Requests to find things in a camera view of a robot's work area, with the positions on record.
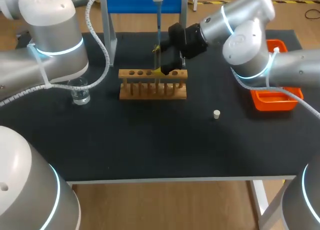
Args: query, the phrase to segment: blue bracket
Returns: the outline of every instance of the blue bracket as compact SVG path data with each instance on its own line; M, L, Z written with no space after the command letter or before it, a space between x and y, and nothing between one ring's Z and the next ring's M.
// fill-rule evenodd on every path
M111 14L156 14L157 6L153 0L100 0L103 23L104 45L109 53L110 66L113 66L117 49L117 37ZM187 26L188 0L163 0L162 14L179 14L179 23Z
M156 14L157 7L153 0L106 0L110 14ZM163 0L162 14L180 14L181 0Z

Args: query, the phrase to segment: small cylinder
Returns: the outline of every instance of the small cylinder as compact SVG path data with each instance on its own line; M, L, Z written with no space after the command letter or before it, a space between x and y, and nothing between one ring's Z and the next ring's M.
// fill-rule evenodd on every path
M213 117L214 117L215 119L219 119L219 117L220 117L220 111L219 111L219 110L214 110L214 111L213 111Z

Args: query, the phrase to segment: wooden floor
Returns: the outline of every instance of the wooden floor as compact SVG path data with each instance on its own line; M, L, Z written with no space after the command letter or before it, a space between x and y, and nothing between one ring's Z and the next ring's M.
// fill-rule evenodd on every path
M194 24L219 5L199 5L188 12L188 25ZM320 5L275 5L276 19L268 29L294 29L304 49L320 43L320 20L305 19L305 11ZM84 8L77 9L79 25L87 32ZM102 32L99 5L91 13L93 26ZM155 15L114 15L117 32L156 31ZM162 30L178 21L163 15ZM11 22L0 15L0 50L14 49L15 29L22 22ZM280 189L281 181L264 181L268 200ZM251 192L244 181L78 185L76 193L82 209L81 230L213 230L257 229ZM273 230L282 230L281 222Z

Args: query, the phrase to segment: black table surface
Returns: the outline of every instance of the black table surface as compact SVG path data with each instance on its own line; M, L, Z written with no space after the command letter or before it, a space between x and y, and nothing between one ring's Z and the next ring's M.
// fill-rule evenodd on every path
M301 49L293 31L266 35L290 51ZM92 36L83 38L85 77L92 82L105 60ZM90 90L87 105L74 105L69 91L50 89L0 108L0 125L25 137L65 180L296 175L320 148L319 122L301 105L285 113L255 109L221 48L186 61L186 100L120 101L118 69L152 69L156 35L117 38L115 66ZM302 92L320 108L318 90ZM213 120L215 109L219 120Z

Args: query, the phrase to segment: cable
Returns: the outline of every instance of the cable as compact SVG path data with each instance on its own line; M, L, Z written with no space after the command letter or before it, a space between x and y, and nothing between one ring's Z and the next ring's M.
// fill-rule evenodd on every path
M250 87L250 86L247 86L246 84L244 84L240 78L238 77L238 75L236 74L236 72L231 68L232 70L232 73L236 79L236 81L238 81L238 83L248 89L248 90L254 90L254 91L264 91L264 90L268 90L268 91L278 91L278 92L282 92L292 98L294 98L295 100L297 100L299 103L301 103L304 107L306 107L309 111L311 111L311 113L313 113L318 119L320 119L320 113L315 109L313 108L311 105L309 105L307 102L305 102L303 99L301 99L300 97L296 96L295 94L285 90L285 89L282 89L282 88L279 88L279 87Z
M91 7L93 5L93 3L95 2L96 0L89 0L87 6L86 6L86 9L85 9L85 21L86 21L86 25L91 33L91 35L93 36L93 38L95 39L95 41L98 43L98 45L100 46L100 48L102 49L102 52L104 54L104 57L105 57L105 69L104 69L104 72L102 73L102 75L99 77L99 79L97 79L95 82L91 83L90 85L87 85L87 86L68 86L68 85L62 85L62 84L52 84L52 88L60 88L60 89L66 89L66 90L76 90L76 91L79 91L79 90L88 90L88 89L91 89L95 86L97 86L98 84L101 83L101 81L106 77L108 71L109 71L109 66L110 66L110 58L109 58L109 54L104 46L104 44L102 43L102 41L99 39L99 37L97 36L97 34L95 33L93 27L92 27L92 24L91 24L91 21L90 21L90 10L91 10ZM29 93L32 93L32 92L35 92L35 91L38 91L38 90L42 90L42 89L46 89L46 85L39 85L39 86L35 86L35 87L31 87L27 90L24 90L24 91L21 91L3 101L0 101L0 107L22 97L22 96L25 96Z
M306 17L308 20L317 20L317 19L320 19L320 16L319 16L319 17L315 17L315 18L308 17L307 14L308 14L310 11L315 11L315 12L318 12L318 13L320 14L320 11L319 11L319 10L317 10L317 9L311 9L311 10L308 10L308 11L305 12L304 17Z

